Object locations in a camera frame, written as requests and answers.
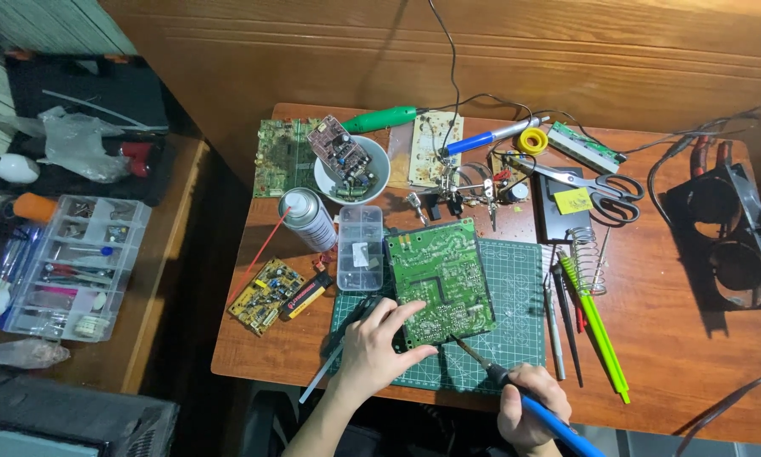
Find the metal coil spring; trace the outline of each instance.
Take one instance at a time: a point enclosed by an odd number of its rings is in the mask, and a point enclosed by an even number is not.
[[[598,239],[591,227],[570,228],[572,262],[578,275],[578,294],[598,296],[607,292]]]

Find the yellow tape roll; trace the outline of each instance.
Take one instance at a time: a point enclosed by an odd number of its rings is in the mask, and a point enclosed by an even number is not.
[[[544,151],[546,148],[547,134],[535,127],[524,130],[516,141],[516,149],[525,154],[538,155],[539,152]]]

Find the hand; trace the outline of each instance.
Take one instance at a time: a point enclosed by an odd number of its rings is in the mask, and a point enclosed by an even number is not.
[[[437,353],[436,347],[430,345],[402,354],[392,348],[396,331],[424,306],[426,303],[421,301],[397,306],[395,300],[384,298],[372,314],[346,328],[341,368],[329,383],[336,397],[357,409],[412,365]]]
[[[533,392],[559,419],[570,423],[572,407],[567,402],[567,394],[549,375],[547,369],[522,363],[510,369],[508,377],[515,384]],[[545,445],[553,439],[553,435],[542,427],[535,417],[530,414],[522,416],[522,401],[514,385],[506,385],[502,389],[497,424],[502,437],[524,454],[531,453],[538,446]]]

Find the green cutting mat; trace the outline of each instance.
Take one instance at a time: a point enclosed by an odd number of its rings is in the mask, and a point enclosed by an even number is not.
[[[490,333],[466,338],[468,345],[483,357],[504,367],[527,362],[545,364],[544,295],[541,290],[541,246],[520,242],[501,242],[479,238],[482,266],[494,300],[497,328]],[[391,275],[386,266],[386,283],[380,294],[393,297]],[[366,292],[339,290],[335,298],[331,330],[338,328]],[[329,369],[334,374],[341,366],[337,358]],[[485,371],[456,343],[441,346],[433,355],[406,370],[392,381],[393,385],[410,385],[421,389],[453,389],[458,391],[498,394],[486,378]]]

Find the scissors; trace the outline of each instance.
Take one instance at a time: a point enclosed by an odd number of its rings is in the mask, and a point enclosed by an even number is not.
[[[587,188],[589,198],[592,199],[592,206],[595,206],[595,209],[609,220],[630,223],[640,217],[640,209],[633,202],[645,197],[645,189],[643,189],[642,184],[629,176],[610,173],[600,175],[593,180],[587,180],[571,173],[564,173],[555,168],[533,163],[530,160],[518,157],[512,157],[511,160],[528,170],[531,169],[533,172],[547,176],[553,181],[578,188]],[[625,190],[632,187],[636,192]],[[619,210],[629,213],[629,217]]]

